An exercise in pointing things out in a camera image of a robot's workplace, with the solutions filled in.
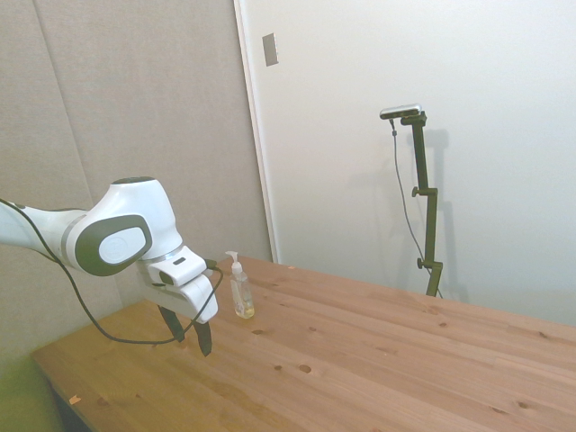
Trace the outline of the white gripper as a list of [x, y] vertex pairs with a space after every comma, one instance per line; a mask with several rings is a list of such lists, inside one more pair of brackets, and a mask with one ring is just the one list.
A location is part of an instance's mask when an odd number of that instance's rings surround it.
[[159, 312], [173, 339], [177, 342], [185, 340], [185, 330], [176, 312], [197, 321], [193, 324], [193, 328], [198, 345], [202, 354], [208, 356], [212, 352], [212, 331], [208, 321], [219, 310], [212, 283], [208, 277], [205, 274], [199, 274], [181, 286], [173, 286], [161, 282], [159, 278], [154, 280], [149, 274], [150, 266], [137, 264], [137, 268], [139, 277], [144, 283], [142, 288], [144, 297], [159, 305]]

